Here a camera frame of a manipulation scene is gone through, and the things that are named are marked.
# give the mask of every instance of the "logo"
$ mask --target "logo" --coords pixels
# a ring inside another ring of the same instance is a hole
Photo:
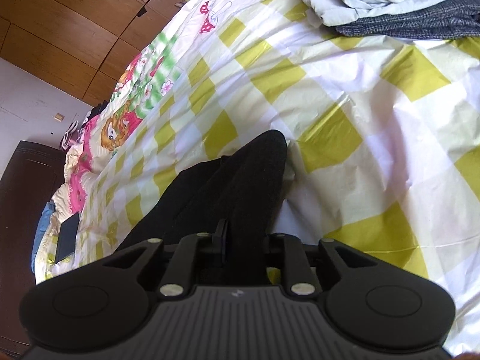
[[[240,289],[237,289],[233,292],[230,292],[232,294],[232,296],[236,297],[236,298],[240,298],[241,296],[245,295],[245,292],[243,292],[242,290]]]

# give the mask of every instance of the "ribbed surface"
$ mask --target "ribbed surface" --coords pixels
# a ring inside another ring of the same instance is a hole
[[[350,344],[308,302],[277,287],[199,287],[183,301],[162,303],[143,330],[109,349],[67,355],[35,347],[25,360],[444,360],[441,349],[378,354]]]

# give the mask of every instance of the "round pad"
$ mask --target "round pad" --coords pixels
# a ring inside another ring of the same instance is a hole
[[[20,319],[37,343],[59,351],[107,347],[145,320],[149,301],[127,270],[99,267],[47,280],[22,300]]]
[[[101,288],[81,286],[60,291],[53,299],[53,307],[61,315],[85,318],[97,314],[109,304],[108,294]]]
[[[381,286],[366,297],[368,306],[386,317],[407,317],[422,306],[422,298],[414,291],[399,286]]]
[[[441,345],[455,317],[453,300],[441,287],[380,266],[344,274],[326,298],[326,311],[344,334],[383,350]]]

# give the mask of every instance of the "metal rivet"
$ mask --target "metal rivet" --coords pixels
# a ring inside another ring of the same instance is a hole
[[[315,287],[310,283],[296,283],[291,290],[296,295],[311,295],[315,292]]]
[[[160,287],[160,293],[164,296],[178,296],[183,294],[183,287],[178,284],[165,284]]]

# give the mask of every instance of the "flower print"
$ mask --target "flower print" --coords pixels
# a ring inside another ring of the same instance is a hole
[[[152,84],[147,85],[145,87],[145,96],[143,97],[143,101],[148,100],[150,98],[150,95],[152,94],[152,88],[153,88]]]
[[[167,92],[172,89],[173,83],[169,79],[165,81],[162,85],[162,90],[160,91],[162,93],[162,96],[165,96]]]
[[[147,61],[148,61],[148,58],[144,56],[144,57],[140,58],[140,61],[138,61],[138,65],[141,68],[143,68],[145,66],[145,64],[147,63]]]
[[[147,54],[150,53],[150,49],[148,47],[144,48],[141,52],[142,57],[146,57]]]

